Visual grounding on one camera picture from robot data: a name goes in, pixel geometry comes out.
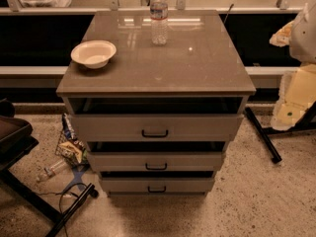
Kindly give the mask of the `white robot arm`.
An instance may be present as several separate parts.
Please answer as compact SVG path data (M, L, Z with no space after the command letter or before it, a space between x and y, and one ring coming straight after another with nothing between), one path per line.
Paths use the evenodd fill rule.
M270 38L270 44L289 46L289 54L300 62L280 81L271 126L275 130L294 127L316 102L316 0L309 0L294 20Z

